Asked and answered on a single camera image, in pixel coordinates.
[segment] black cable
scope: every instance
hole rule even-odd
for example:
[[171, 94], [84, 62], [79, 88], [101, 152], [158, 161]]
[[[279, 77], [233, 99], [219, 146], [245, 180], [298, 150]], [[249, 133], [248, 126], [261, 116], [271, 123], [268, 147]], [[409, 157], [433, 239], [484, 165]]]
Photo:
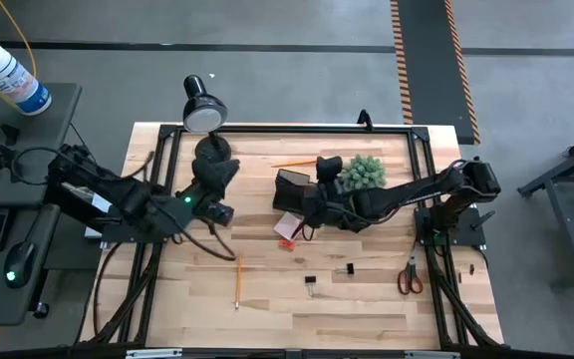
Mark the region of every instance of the black cable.
[[92, 161], [95, 163], [95, 165], [97, 165], [97, 159], [95, 159], [95, 155], [92, 154], [92, 151], [90, 151], [90, 148], [88, 147], [88, 145], [86, 144], [86, 142], [84, 141], [84, 138], [81, 137], [81, 134], [79, 134], [79, 130], [77, 130], [77, 128], [75, 127], [75, 124], [73, 124], [72, 122], [70, 122], [70, 127], [72, 127], [73, 130], [75, 130], [75, 134], [77, 134], [77, 137], [79, 138], [79, 141], [81, 141], [81, 144], [83, 146], [86, 147], [86, 149], [88, 149], [88, 153], [90, 154], [90, 157], [92, 158]]
[[225, 244], [225, 242], [222, 240], [222, 238], [220, 237], [220, 235], [218, 235], [218, 232], [217, 232], [217, 231], [214, 229], [214, 227], [213, 227], [213, 223], [210, 224], [210, 223], [206, 222], [205, 219], [200, 218], [200, 220], [202, 220], [202, 221], [204, 221], [204, 222], [207, 223], [207, 226], [209, 227], [209, 231], [211, 232], [211, 234], [213, 234], [213, 235], [216, 237], [216, 239], [218, 240], [218, 242], [220, 243], [220, 245], [222, 245], [222, 247], [225, 248], [225, 250], [230, 254], [230, 256], [227, 256], [227, 255], [225, 255], [225, 254], [218, 253], [217, 251], [214, 251], [213, 249], [210, 249], [210, 248], [206, 247], [206, 246], [203, 245], [201, 242], [199, 242], [198, 240], [196, 240], [193, 236], [191, 236], [191, 234], [189, 234], [189, 233], [183, 228], [183, 226], [180, 225], [180, 223], [176, 220], [176, 218], [174, 218], [173, 215], [169, 214], [168, 211], [166, 211], [165, 209], [163, 209], [162, 207], [160, 207], [158, 204], [156, 204], [156, 203], [154, 203], [154, 202], [152, 202], [151, 204], [152, 204], [152, 206], [153, 206], [154, 208], [156, 208], [158, 211], [160, 211], [164, 216], [166, 216], [167, 218], [169, 218], [169, 219], [174, 223], [174, 225], [176, 225], [176, 228], [178, 228], [178, 231], [179, 231], [182, 235], [184, 235], [185, 237], [187, 237], [187, 239], [188, 239], [190, 242], [194, 243], [194, 245], [196, 245], [196, 246], [199, 247], [200, 249], [204, 250], [205, 252], [207, 252], [207, 253], [209, 253], [209, 254], [211, 254], [211, 255], [217, 257], [217, 258], [223, 259], [223, 260], [227, 260], [227, 261], [235, 261], [235, 260], [236, 260], [236, 254], [234, 253], [233, 250], [231, 250], [231, 248], [229, 248], [229, 247], [227, 246], [227, 244]]
[[488, 258], [486, 258], [486, 254], [484, 254], [484, 251], [479, 249], [478, 246], [476, 245], [472, 245], [471, 248], [473, 248], [474, 250], [478, 251], [479, 254], [482, 255], [482, 258], [484, 258], [484, 264], [486, 264], [486, 269], [488, 269]]
[[309, 236], [309, 238], [307, 238], [307, 235], [305, 235], [305, 226], [303, 225], [303, 227], [300, 229], [300, 232], [303, 234], [303, 238], [305, 238], [305, 240], [307, 241], [311, 241], [314, 238], [315, 231], [316, 228], [311, 228], [311, 235]]
[[19, 163], [19, 159], [21, 159], [22, 156], [24, 156], [24, 155], [26, 155], [26, 154], [28, 154], [28, 153], [31, 153], [31, 152], [33, 152], [33, 151], [45, 151], [45, 152], [52, 153], [52, 154], [54, 154], [54, 155], [56, 155], [56, 156], [61, 157], [61, 158], [64, 159], [64, 160], [68, 161], [68, 162], [71, 163], [72, 165], [74, 165], [74, 166], [80, 168], [82, 171], [86, 172], [88, 175], [93, 176], [93, 177], [97, 178], [98, 180], [104, 180], [104, 181], [122, 181], [122, 180], [132, 179], [134, 176], [138, 175], [139, 173], [141, 173], [143, 170], [145, 170], [145, 169], [147, 168], [147, 165], [151, 162], [151, 160], [152, 160], [152, 158], [153, 158], [153, 154], [154, 154], [153, 151], [150, 151], [150, 152], [149, 152], [149, 155], [147, 155], [147, 159], [145, 160], [145, 163], [143, 163], [143, 165], [142, 165], [138, 170], [134, 171], [133, 173], [131, 173], [131, 174], [127, 175], [127, 176], [124, 176], [124, 177], [117, 178], [117, 179], [114, 179], [114, 178], [112, 178], [112, 179], [106, 179], [106, 178], [103, 178], [103, 177], [99, 176], [99, 174], [95, 174], [94, 172], [92, 172], [92, 171], [90, 171], [90, 170], [88, 170], [88, 169], [86, 169], [86, 168], [80, 166], [80, 165], [77, 164], [75, 161], [73, 161], [72, 159], [69, 159], [68, 157], [64, 156], [61, 152], [59, 152], [59, 151], [57, 151], [57, 150], [55, 150], [55, 149], [51, 149], [51, 148], [48, 148], [48, 147], [32, 147], [32, 148], [28, 148], [28, 149], [26, 149], [26, 150], [20, 152], [19, 154], [17, 154], [17, 156], [15, 157], [15, 159], [12, 161], [12, 164], [10, 165], [10, 171], [11, 171], [11, 173], [12, 173], [15, 177], [17, 177], [17, 179], [19, 179], [19, 181], [21, 181], [22, 183], [25, 183], [25, 184], [27, 184], [27, 185], [45, 185], [45, 184], [48, 184], [48, 181], [47, 181], [47, 180], [44, 180], [44, 181], [42, 181], [42, 182], [32, 182], [32, 181], [29, 181], [29, 180], [27, 180], [27, 179], [24, 179], [22, 176], [20, 176], [20, 175], [17, 173], [17, 164]]
[[106, 258], [104, 259], [104, 262], [101, 264], [101, 269], [99, 270], [99, 276], [97, 277], [97, 285], [95, 285], [95, 294], [93, 295], [93, 304], [92, 304], [93, 305], [92, 324], [95, 330], [95, 335], [99, 335], [99, 324], [97, 323], [97, 318], [99, 317], [98, 302], [99, 302], [99, 288], [101, 287], [101, 279], [103, 279], [104, 277], [104, 272], [106, 271], [106, 267], [110, 262], [110, 258], [112, 258], [112, 256], [115, 255], [115, 252], [117, 251], [117, 249], [119, 249], [120, 246], [121, 243], [117, 243], [114, 247], [110, 249], [108, 255], [106, 255]]

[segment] wooden tabletop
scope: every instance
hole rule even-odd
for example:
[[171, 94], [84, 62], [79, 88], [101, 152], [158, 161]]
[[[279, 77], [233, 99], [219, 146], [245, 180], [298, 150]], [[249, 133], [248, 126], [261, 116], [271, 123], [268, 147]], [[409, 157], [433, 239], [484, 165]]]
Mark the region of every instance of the wooden tabletop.
[[[124, 173], [137, 169], [153, 151], [159, 123], [136, 123]], [[435, 167], [439, 171], [459, 158], [453, 127], [429, 127]], [[153, 347], [432, 349], [438, 348], [427, 262], [419, 251], [421, 294], [400, 295], [398, 272], [409, 259], [415, 239], [413, 207], [358, 234], [323, 227], [311, 242], [296, 241], [293, 252], [278, 247], [273, 231], [283, 212], [272, 208], [277, 169], [272, 165], [356, 154], [374, 155], [387, 171], [387, 186], [412, 179], [406, 138], [400, 135], [224, 134], [240, 171], [223, 203], [235, 208], [229, 228], [218, 230], [236, 251], [244, 253], [240, 309], [234, 308], [236, 262], [204, 253], [195, 245], [168, 243], [163, 251], [154, 295], [147, 345]], [[192, 178], [193, 149], [203, 135], [183, 134], [174, 190]], [[167, 155], [163, 160], [165, 168]], [[315, 178], [314, 165], [290, 168]], [[202, 223], [191, 233], [218, 248]], [[126, 294], [134, 245], [123, 245], [111, 259], [99, 298], [100, 327]], [[491, 285], [479, 253], [455, 247], [461, 272], [460, 296], [489, 335], [502, 340]], [[354, 263], [349, 277], [336, 269]], [[470, 275], [469, 266], [475, 272]], [[315, 275], [310, 297], [304, 277]], [[452, 311], [445, 305], [451, 338]], [[133, 320], [133, 332], [139, 316]], [[81, 339], [93, 335], [89, 306]]]

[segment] gray floor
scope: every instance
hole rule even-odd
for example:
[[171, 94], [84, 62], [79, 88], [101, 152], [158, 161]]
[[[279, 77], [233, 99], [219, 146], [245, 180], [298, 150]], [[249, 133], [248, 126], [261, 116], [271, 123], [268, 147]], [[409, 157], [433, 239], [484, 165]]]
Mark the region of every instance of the gray floor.
[[[393, 44], [387, 0], [9, 3], [32, 39]], [[574, 1], [452, 3], [462, 47], [574, 48]], [[16, 39], [1, 13], [0, 39]], [[14, 53], [26, 59], [23, 51]], [[42, 81], [84, 85], [75, 122], [100, 162], [115, 171], [133, 122], [179, 119], [179, 83], [189, 73], [206, 79], [236, 121], [349, 123], [367, 108], [379, 123], [402, 122], [393, 55], [37, 51], [36, 57]], [[574, 354], [574, 290], [553, 294], [548, 288], [549, 281], [574, 272], [569, 245], [546, 196], [525, 200], [515, 191], [561, 161], [559, 154], [574, 143], [574, 58], [467, 57], [465, 63], [482, 145], [462, 152], [491, 162], [503, 187], [500, 198], [483, 208], [497, 211], [485, 231], [505, 341]], [[34, 336], [19, 339], [14, 329], [4, 331], [0, 349], [72, 342], [78, 330], [73, 318], [85, 305], [80, 287], [91, 277], [82, 271], [50, 278], [46, 295], [62, 298], [60, 313], [47, 323], [30, 319]]]

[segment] black desk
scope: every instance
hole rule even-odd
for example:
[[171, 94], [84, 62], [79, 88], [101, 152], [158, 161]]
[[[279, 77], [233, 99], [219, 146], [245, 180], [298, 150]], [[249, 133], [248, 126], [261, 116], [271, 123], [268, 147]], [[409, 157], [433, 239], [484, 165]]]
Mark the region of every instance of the black desk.
[[[38, 116], [20, 115], [0, 99], [0, 125], [11, 125], [21, 132], [17, 144], [11, 147], [12, 149], [23, 150], [42, 146], [57, 150], [63, 143], [81, 95], [81, 86], [76, 84], [45, 84], [45, 86], [52, 93], [52, 105]], [[4, 143], [5, 136], [0, 130], [0, 145]], [[30, 153], [20, 162], [24, 166], [25, 173], [29, 175], [29, 180], [40, 181], [47, 173], [47, 165], [53, 157], [51, 154]], [[0, 171], [0, 204], [25, 206], [23, 209], [15, 209], [10, 234], [6, 239], [4, 250], [0, 251], [0, 325], [16, 325], [23, 321], [33, 295], [37, 294], [37, 283], [45, 274], [44, 262], [60, 215], [58, 206], [41, 205], [46, 190], [45, 185], [11, 183], [10, 172]], [[6, 255], [14, 244], [26, 238], [37, 215], [39, 215], [38, 222], [28, 237], [28, 240], [35, 243], [36, 257], [32, 276], [24, 287], [10, 289], [3, 277]]]
[[[7, 124], [21, 131], [13, 150], [42, 146], [57, 150], [64, 142], [68, 126], [75, 114], [81, 95], [81, 86], [76, 84], [46, 84], [52, 93], [52, 105], [38, 116], [23, 116], [0, 99], [0, 125]], [[5, 136], [0, 130], [0, 145]], [[54, 155], [29, 153], [20, 159], [20, 164], [30, 181], [41, 181], [48, 163]], [[46, 193], [45, 185], [29, 186], [21, 182], [10, 182], [10, 171], [0, 171], [0, 204], [39, 204]]]

